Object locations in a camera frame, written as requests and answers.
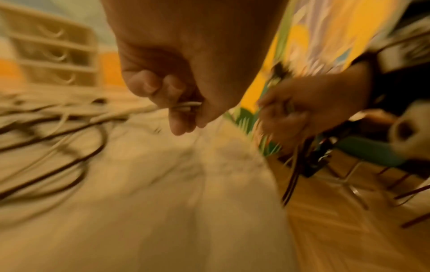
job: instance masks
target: wooden floor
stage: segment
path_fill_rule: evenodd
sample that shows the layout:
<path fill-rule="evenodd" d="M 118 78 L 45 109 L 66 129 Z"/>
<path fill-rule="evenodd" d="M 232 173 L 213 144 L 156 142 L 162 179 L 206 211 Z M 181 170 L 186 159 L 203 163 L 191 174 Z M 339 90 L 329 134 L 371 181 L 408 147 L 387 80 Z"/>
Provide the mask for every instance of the wooden floor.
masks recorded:
<path fill-rule="evenodd" d="M 289 169 L 275 158 L 269 166 L 280 192 L 287 186 Z M 331 166 L 346 174 L 355 160 L 334 152 Z M 374 188 L 359 190 L 370 206 L 365 211 L 339 185 L 318 178 L 301 178 L 286 214 L 294 234 L 303 272 L 428 272 L 430 271 L 430 220 L 402 229 L 400 225 L 430 212 L 430 193 L 423 193 L 401 207 L 393 207 L 382 190 L 402 172 L 362 165 L 351 182 Z M 329 175 L 320 171 L 318 175 Z M 421 182 L 412 177 L 399 187 L 408 191 Z"/>

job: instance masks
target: shelf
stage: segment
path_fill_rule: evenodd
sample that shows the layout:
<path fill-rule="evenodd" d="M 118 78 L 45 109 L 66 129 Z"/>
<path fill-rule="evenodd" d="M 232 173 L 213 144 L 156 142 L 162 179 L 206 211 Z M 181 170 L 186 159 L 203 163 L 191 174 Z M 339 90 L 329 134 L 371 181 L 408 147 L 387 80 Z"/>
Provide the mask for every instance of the shelf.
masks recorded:
<path fill-rule="evenodd" d="M 79 50 L 79 51 L 85 51 L 85 52 L 97 51 L 97 48 L 91 47 L 91 46 L 85 46 L 78 43 L 72 43 L 69 41 L 54 40 L 54 39 L 42 38 L 38 36 L 31 36 L 31 35 L 20 34 L 20 33 L 11 32 L 9 33 L 9 37 L 20 41 L 63 47 L 67 49 L 73 49 L 73 50 Z"/>
<path fill-rule="evenodd" d="M 37 68 L 48 68 L 56 70 L 66 70 L 73 72 L 83 73 L 97 73 L 97 69 L 94 67 L 70 65 L 70 64 L 57 64 L 48 61 L 35 61 L 35 60 L 18 60 L 18 64 L 23 66 L 37 67 Z"/>

